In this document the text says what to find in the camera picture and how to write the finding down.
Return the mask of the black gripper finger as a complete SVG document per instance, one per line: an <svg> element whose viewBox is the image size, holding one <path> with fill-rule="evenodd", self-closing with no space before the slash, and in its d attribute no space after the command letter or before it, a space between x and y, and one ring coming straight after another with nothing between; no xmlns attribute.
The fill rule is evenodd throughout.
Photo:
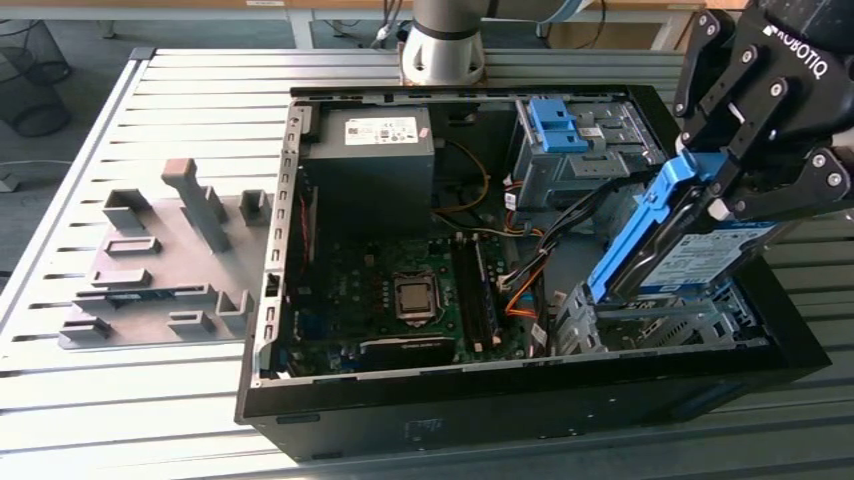
<svg viewBox="0 0 854 480"><path fill-rule="evenodd" d="M737 18L701 11L692 25L673 98L680 145L693 154L796 156L799 68L780 37L781 14L745 9Z"/></svg>
<svg viewBox="0 0 854 480"><path fill-rule="evenodd" d="M818 147L783 173L740 174L704 207L716 221L788 221L852 207L852 148Z"/></svg>

